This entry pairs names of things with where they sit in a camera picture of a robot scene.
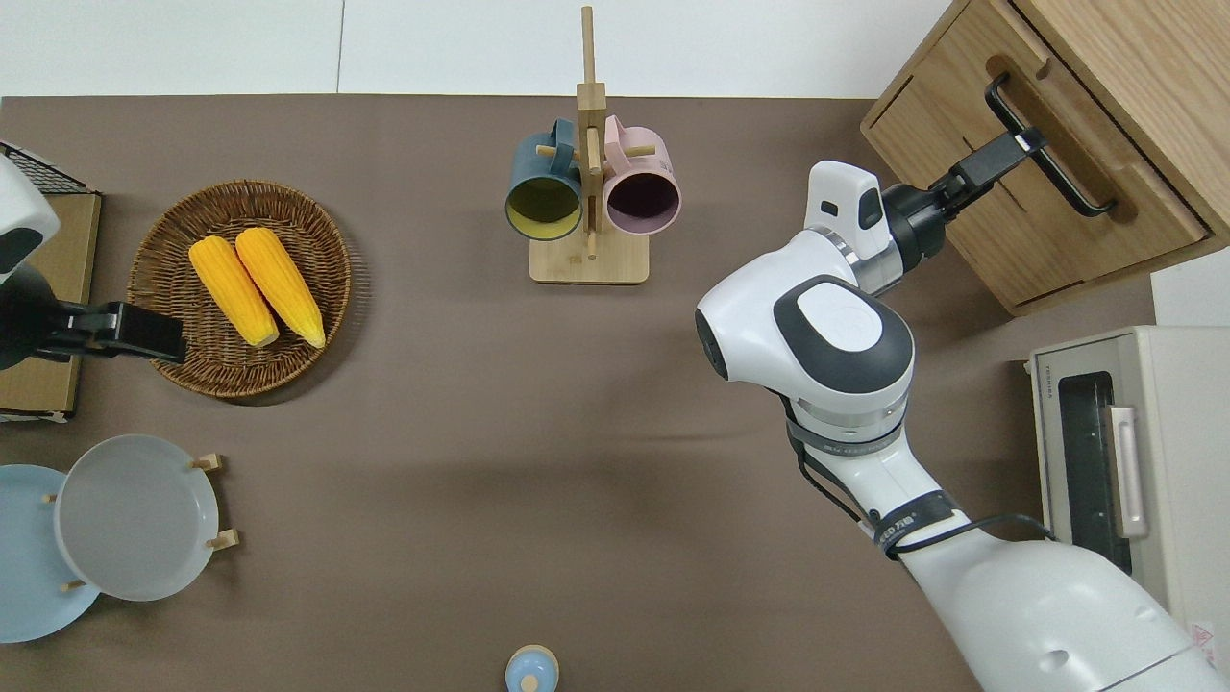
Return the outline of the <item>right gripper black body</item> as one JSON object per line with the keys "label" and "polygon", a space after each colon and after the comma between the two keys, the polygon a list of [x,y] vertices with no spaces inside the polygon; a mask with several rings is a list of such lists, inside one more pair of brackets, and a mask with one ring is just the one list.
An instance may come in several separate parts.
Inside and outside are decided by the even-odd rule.
{"label": "right gripper black body", "polygon": [[1023,146],[1018,136],[1002,133],[953,163],[927,192],[945,222],[952,222],[1020,162],[1023,162]]}

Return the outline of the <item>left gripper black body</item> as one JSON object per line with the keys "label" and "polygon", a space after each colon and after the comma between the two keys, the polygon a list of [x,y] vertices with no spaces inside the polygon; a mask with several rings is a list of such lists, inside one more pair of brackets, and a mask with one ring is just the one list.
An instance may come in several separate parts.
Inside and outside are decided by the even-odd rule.
{"label": "left gripper black body", "polygon": [[138,313],[133,304],[58,304],[48,321],[50,333],[41,340],[41,358],[141,358],[122,333],[124,324],[137,324]]}

